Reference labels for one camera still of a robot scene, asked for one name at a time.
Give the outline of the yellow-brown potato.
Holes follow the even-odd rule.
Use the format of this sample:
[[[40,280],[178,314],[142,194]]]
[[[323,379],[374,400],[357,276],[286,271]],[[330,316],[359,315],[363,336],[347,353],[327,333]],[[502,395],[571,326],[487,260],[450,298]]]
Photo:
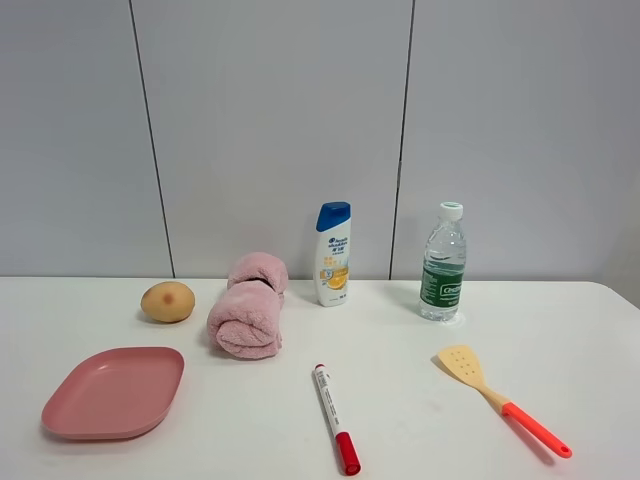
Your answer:
[[[195,294],[188,286],[166,281],[152,286],[143,294],[140,308],[153,321],[177,323],[191,315],[195,301]]]

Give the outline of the white and blue shampoo bottle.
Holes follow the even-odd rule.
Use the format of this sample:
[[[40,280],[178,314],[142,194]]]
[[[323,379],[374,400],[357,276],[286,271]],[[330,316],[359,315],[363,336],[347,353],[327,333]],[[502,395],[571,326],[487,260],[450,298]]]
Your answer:
[[[341,305],[347,299],[351,218],[347,202],[323,204],[317,218],[313,279],[323,307]]]

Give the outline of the rolled pink towel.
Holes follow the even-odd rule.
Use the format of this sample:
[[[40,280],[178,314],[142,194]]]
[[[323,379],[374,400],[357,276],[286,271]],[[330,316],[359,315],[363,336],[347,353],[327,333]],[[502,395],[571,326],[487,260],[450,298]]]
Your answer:
[[[284,262],[273,255],[253,252],[240,258],[207,319],[213,346],[244,360],[277,355],[282,347],[279,322],[288,280]]]

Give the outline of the clear water bottle green label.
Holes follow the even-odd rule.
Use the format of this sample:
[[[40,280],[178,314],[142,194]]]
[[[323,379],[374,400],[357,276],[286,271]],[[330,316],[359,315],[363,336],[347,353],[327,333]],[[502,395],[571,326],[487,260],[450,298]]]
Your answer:
[[[462,204],[442,202],[425,245],[420,315],[430,321],[449,322],[458,311],[467,254],[462,218]]]

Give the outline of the red and white marker pen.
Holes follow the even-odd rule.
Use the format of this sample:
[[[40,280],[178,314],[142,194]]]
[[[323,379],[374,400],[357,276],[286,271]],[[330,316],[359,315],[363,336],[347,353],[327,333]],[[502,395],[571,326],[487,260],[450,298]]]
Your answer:
[[[355,476],[361,471],[361,463],[349,431],[344,426],[338,413],[336,401],[332,395],[331,380],[324,364],[317,364],[313,370],[316,387],[318,388],[324,414],[337,448],[340,463],[346,476]]]

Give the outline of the pink plastic plate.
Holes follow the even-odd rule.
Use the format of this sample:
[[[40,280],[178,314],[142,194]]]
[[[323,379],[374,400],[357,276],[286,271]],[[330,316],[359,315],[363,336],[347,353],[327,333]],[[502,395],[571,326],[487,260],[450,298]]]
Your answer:
[[[169,347],[122,347],[78,364],[45,404],[41,423],[73,441],[135,438],[167,416],[185,361]]]

